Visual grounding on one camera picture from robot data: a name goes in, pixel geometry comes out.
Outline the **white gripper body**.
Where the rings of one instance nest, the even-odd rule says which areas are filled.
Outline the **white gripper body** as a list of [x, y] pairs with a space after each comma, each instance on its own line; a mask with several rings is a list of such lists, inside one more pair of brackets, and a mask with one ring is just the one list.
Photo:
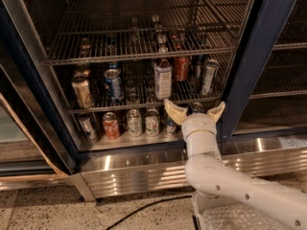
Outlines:
[[214, 135], [217, 134], [216, 121], [204, 113], [189, 115], [181, 125], [181, 130], [184, 138], [187, 138], [196, 131], [206, 131]]

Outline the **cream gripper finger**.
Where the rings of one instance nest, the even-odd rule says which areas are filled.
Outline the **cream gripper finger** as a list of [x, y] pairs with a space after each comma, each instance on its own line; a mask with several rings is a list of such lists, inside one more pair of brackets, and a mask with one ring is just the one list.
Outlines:
[[170, 100], [164, 100], [164, 107], [170, 118], [177, 124], [182, 125], [187, 118], [187, 109], [172, 103]]
[[215, 123], [219, 121], [225, 109], [225, 102], [221, 102], [218, 106], [210, 108], [206, 115], [209, 116]]

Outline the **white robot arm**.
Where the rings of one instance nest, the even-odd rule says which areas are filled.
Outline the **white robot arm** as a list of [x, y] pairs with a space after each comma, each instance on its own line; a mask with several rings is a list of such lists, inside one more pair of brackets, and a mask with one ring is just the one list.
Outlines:
[[253, 178], [228, 167], [218, 149], [216, 124], [225, 104], [205, 113], [189, 115], [187, 109], [164, 101], [167, 114], [181, 126], [187, 147], [185, 176], [196, 191], [227, 196], [279, 221], [292, 230], [307, 229], [307, 195], [297, 189]]

